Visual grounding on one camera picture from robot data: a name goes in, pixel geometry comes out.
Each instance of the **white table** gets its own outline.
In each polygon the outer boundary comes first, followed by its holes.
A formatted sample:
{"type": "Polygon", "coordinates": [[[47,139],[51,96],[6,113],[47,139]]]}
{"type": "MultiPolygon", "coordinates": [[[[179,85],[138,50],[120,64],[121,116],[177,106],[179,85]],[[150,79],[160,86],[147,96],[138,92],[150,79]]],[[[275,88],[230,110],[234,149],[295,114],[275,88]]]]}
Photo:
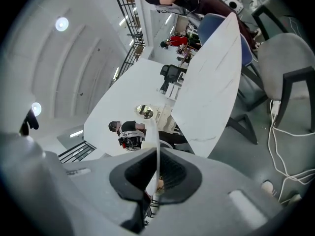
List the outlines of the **white table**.
{"type": "Polygon", "coordinates": [[[231,13],[190,61],[172,117],[196,155],[208,157],[225,129],[239,86],[241,51],[231,13]]]}

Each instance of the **white ceiling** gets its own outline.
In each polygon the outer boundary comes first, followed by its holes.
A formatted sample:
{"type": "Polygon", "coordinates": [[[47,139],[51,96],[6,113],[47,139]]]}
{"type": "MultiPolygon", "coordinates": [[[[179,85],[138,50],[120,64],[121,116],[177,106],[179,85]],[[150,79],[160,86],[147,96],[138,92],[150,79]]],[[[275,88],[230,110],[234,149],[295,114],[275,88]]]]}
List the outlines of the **white ceiling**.
{"type": "Polygon", "coordinates": [[[40,126],[92,111],[129,49],[122,18],[116,0],[30,0],[4,56],[7,68],[41,104],[40,126]],[[64,32],[55,28],[60,16],[69,20],[64,32]]]}

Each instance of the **black railing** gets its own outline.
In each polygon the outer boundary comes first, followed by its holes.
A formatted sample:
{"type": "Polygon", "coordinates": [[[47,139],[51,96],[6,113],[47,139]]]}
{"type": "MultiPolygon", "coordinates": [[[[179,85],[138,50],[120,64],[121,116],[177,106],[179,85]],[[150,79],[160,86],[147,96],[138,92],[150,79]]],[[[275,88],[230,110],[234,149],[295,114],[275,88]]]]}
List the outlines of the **black railing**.
{"type": "Polygon", "coordinates": [[[118,74],[114,81],[123,75],[134,63],[136,63],[143,52],[145,43],[143,42],[142,28],[138,17],[138,10],[134,0],[117,0],[118,6],[125,18],[129,34],[133,39],[133,44],[124,60],[123,65],[120,67],[118,74]]]}
{"type": "Polygon", "coordinates": [[[72,163],[83,160],[84,157],[91,154],[95,148],[88,144],[86,141],[79,143],[78,145],[68,149],[66,152],[58,155],[61,163],[72,163]]]}

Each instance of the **gray floor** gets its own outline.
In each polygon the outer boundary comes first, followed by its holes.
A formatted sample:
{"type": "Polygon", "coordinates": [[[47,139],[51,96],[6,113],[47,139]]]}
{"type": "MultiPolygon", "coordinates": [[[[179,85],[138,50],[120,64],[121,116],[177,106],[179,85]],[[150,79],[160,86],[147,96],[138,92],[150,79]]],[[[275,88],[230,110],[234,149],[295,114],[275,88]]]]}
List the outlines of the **gray floor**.
{"type": "MultiPolygon", "coordinates": [[[[261,90],[253,86],[246,78],[242,77],[240,89],[246,95],[248,102],[261,94],[261,90]]],[[[247,114],[252,122],[259,144],[254,145],[244,136],[232,128],[226,128],[216,147],[208,158],[224,162],[244,175],[253,179],[258,184],[269,180],[273,183],[278,197],[284,177],[273,166],[268,150],[268,133],[270,128],[270,115],[267,114],[267,103],[264,103],[251,112],[246,112],[239,99],[236,100],[232,117],[247,114]]],[[[279,129],[293,134],[307,134],[310,132],[311,111],[309,100],[291,100],[279,129]]],[[[278,152],[283,157],[288,173],[297,174],[301,171],[315,168],[315,135],[307,137],[292,137],[275,131],[278,152]]],[[[271,150],[276,158],[278,168],[284,171],[280,159],[275,154],[273,139],[271,150]]],[[[282,200],[289,199],[299,193],[304,195],[307,185],[287,180],[282,194],[282,200]]]]}

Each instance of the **power cord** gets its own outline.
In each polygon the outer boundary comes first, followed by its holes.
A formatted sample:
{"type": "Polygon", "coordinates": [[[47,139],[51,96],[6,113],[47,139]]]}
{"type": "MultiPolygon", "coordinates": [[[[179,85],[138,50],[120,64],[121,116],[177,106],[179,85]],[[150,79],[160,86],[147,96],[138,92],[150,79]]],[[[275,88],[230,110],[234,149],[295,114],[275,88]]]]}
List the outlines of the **power cord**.
{"type": "Polygon", "coordinates": [[[296,23],[295,21],[293,21],[293,20],[291,19],[291,17],[289,17],[289,20],[290,20],[291,28],[292,28],[292,30],[294,31],[295,35],[298,35],[298,36],[300,36],[300,38],[302,38],[301,33],[300,33],[300,30],[299,30],[299,26],[297,25],[297,23],[296,23]],[[294,28],[293,28],[293,26],[292,26],[292,22],[295,23],[296,28],[297,28],[297,32],[298,32],[299,34],[297,34],[296,31],[294,30],[294,28]]]}
{"type": "MultiPolygon", "coordinates": [[[[294,136],[294,137],[309,136],[309,135],[314,135],[315,133],[310,133],[310,134],[305,134],[305,135],[295,135],[295,134],[291,134],[291,133],[289,133],[289,132],[286,132],[286,131],[284,131],[284,130],[275,128],[275,127],[274,127],[274,119],[277,117],[277,115],[275,115],[275,117],[273,117],[273,115],[272,115],[272,107],[271,107],[271,106],[272,106],[272,103],[273,103],[273,100],[270,102],[271,126],[270,126],[270,129],[269,129],[269,135],[268,135],[268,149],[269,149],[269,153],[270,153],[270,155],[271,155],[271,158],[272,158],[272,161],[273,161],[273,164],[274,164],[274,167],[275,167],[276,171],[278,171],[279,173],[281,173],[282,175],[284,175],[284,176],[286,177],[286,178],[283,180],[283,182],[282,182],[282,187],[281,187],[280,195],[279,195],[279,198],[278,198],[278,201],[280,202],[280,200],[281,200],[281,195],[282,195],[282,192],[283,192],[283,189],[284,189],[284,184],[285,184],[285,182],[286,182],[288,179],[290,179],[290,180],[292,180],[292,181],[298,181],[298,182],[301,183],[302,185],[306,185],[306,184],[310,183],[315,177],[313,177],[312,179],[310,179],[310,180],[307,181],[307,182],[302,182],[302,180],[304,180],[304,179],[306,179],[306,178],[309,178],[309,177],[311,177],[311,176],[314,176],[315,173],[308,174],[308,175],[306,175],[306,176],[304,176],[304,177],[301,177],[301,178],[299,178],[298,176],[304,175],[304,174],[306,174],[306,173],[308,173],[308,172],[314,172],[315,169],[306,170],[306,171],[303,171],[303,172],[298,173],[298,174],[295,174],[295,175],[289,175],[289,173],[287,172],[287,169],[286,169],[284,160],[283,160],[283,158],[280,156],[280,154],[278,153],[277,139],[276,139],[276,135],[275,135],[274,130],[278,130],[278,131],[280,131],[280,132],[283,132],[283,133],[285,133],[285,134],[288,134],[288,135],[294,136]],[[283,164],[283,167],[284,167],[284,172],[282,172],[281,170],[279,170],[279,169],[277,168],[275,159],[274,159],[274,157],[273,157],[273,155],[272,155],[272,152],[271,152],[271,149],[270,149],[270,133],[271,133],[271,131],[272,131],[273,136],[274,136],[274,139],[275,139],[276,154],[277,154],[277,156],[280,158],[280,160],[282,161],[282,164],[283,164]]],[[[284,204],[284,203],[288,202],[289,200],[285,200],[285,201],[281,202],[281,204],[284,204]]]]}

